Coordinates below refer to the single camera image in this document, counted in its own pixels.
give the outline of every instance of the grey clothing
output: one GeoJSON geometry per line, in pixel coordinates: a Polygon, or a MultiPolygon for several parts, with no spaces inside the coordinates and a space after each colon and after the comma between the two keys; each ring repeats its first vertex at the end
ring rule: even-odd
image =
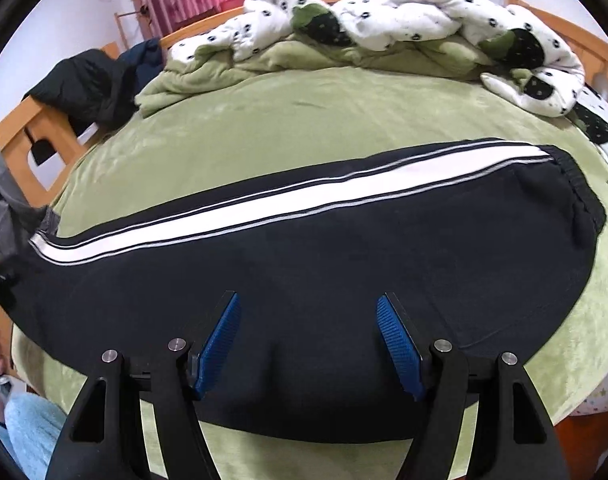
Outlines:
{"type": "Polygon", "coordinates": [[[53,214],[46,206],[29,205],[0,153],[0,260],[17,253],[45,219],[53,232],[53,214]]]}

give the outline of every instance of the green bed sheet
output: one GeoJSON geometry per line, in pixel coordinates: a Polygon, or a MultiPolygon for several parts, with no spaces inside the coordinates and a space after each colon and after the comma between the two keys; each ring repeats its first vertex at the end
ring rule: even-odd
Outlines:
{"type": "MultiPolygon", "coordinates": [[[[256,76],[135,116],[96,146],[56,200],[70,236],[187,194],[254,176],[402,146],[501,137],[554,144],[578,162],[608,215],[608,166],[566,119],[542,120],[478,84],[354,67],[256,76]]],[[[164,305],[159,306],[160,316],[164,305]]],[[[64,410],[84,377],[16,329],[15,363],[64,410]]],[[[582,297],[527,370],[554,423],[608,371],[608,220],[582,297]]],[[[164,474],[152,407],[143,403],[152,471],[164,474]]],[[[476,407],[465,413],[451,477],[466,472],[476,407]]],[[[224,480],[393,479],[409,441],[313,444],[202,424],[224,480]]]]}

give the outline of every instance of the crumpled duvet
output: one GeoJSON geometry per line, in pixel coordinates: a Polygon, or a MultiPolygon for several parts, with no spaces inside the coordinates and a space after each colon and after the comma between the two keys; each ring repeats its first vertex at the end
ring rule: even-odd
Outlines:
{"type": "Polygon", "coordinates": [[[584,67],[559,35],[530,10],[489,0],[245,0],[244,14],[179,41],[170,57],[190,63],[198,48],[229,48],[242,61],[293,32],[375,52],[459,34],[497,63],[480,76],[487,89],[546,117],[569,112],[584,87],[584,67]]]}

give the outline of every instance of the black pants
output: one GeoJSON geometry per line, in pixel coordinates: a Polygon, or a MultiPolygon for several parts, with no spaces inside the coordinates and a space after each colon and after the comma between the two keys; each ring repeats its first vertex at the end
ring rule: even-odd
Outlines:
{"type": "Polygon", "coordinates": [[[318,442],[414,436],[375,312],[396,293],[470,354],[530,358],[577,301],[606,216],[561,150],[477,140],[238,182],[73,238],[36,234],[11,317],[88,373],[159,352],[224,290],[242,322],[202,420],[318,442]]]}

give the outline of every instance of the wooden bed frame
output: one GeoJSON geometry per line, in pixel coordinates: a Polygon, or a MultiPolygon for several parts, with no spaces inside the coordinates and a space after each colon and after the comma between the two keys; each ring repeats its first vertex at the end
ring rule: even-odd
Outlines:
{"type": "MultiPolygon", "coordinates": [[[[323,0],[334,3],[338,0],[323,0]]],[[[608,43],[578,27],[577,25],[552,15],[544,10],[535,9],[521,0],[506,0],[507,4],[517,4],[530,9],[549,27],[562,36],[580,57],[586,68],[586,81],[590,84],[597,73],[608,77],[608,43]]],[[[162,38],[162,49],[168,49],[177,41],[201,32],[211,30],[226,20],[243,13],[243,8],[227,10],[208,17],[200,22],[162,38]]],[[[111,57],[117,57],[118,47],[111,43],[103,48],[111,57]]],[[[11,174],[15,177],[31,205],[49,203],[63,187],[73,164],[95,142],[98,136],[86,144],[78,144],[68,125],[66,117],[59,111],[27,98],[0,123],[0,150],[11,174]],[[30,126],[35,139],[48,139],[60,154],[66,168],[49,189],[44,189],[28,167],[30,140],[23,130],[30,126]]],[[[0,344],[6,355],[10,355],[12,322],[0,309],[0,344]]],[[[585,417],[567,417],[556,430],[562,441],[574,480],[589,479],[595,470],[597,459],[608,447],[608,413],[585,417]]]]}

